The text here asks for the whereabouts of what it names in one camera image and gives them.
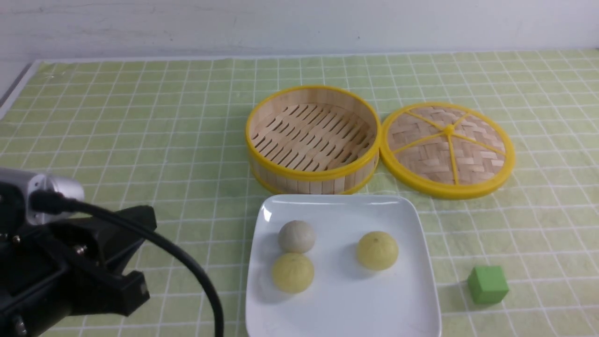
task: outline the black cable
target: black cable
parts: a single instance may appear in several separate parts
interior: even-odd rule
[[[174,258],[183,263],[189,271],[195,276],[199,284],[204,289],[206,297],[210,301],[214,312],[214,335],[215,337],[223,337],[225,332],[225,318],[223,308],[220,303],[216,289],[204,269],[193,259],[186,251],[179,248],[174,243],[160,234],[146,229],[142,225],[134,221],[123,218],[122,216],[104,209],[94,206],[76,199],[65,198],[62,194],[51,191],[35,191],[29,196],[29,203],[33,210],[38,212],[60,214],[62,212],[81,212],[98,219],[110,222],[111,224],[123,227],[133,233],[143,237],[156,246],[164,249]]]

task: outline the bamboo steamer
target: bamboo steamer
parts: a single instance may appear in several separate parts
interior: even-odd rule
[[[278,92],[246,125],[250,168],[273,193],[354,193],[372,177],[381,141],[372,107],[329,86]]]
[[[514,146],[486,116],[449,103],[420,103],[383,124],[381,156],[404,184],[446,199],[478,198],[503,185],[516,162]]]

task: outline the white wall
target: white wall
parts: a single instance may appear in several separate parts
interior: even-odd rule
[[[599,47],[599,0],[0,0],[0,60]]]

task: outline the screw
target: screw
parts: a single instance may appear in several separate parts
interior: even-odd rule
[[[14,331],[17,333],[17,336],[27,336],[25,323],[20,316],[14,319]]]
[[[73,246],[73,249],[75,250],[77,255],[83,255],[87,251],[87,246],[86,245],[76,245],[76,246]]]

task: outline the black mount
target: black mount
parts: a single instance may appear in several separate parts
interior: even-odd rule
[[[144,239],[96,218],[24,224],[25,202],[0,183],[0,336],[39,336],[69,315],[128,316],[150,295],[125,266]],[[154,209],[116,212],[156,229]]]

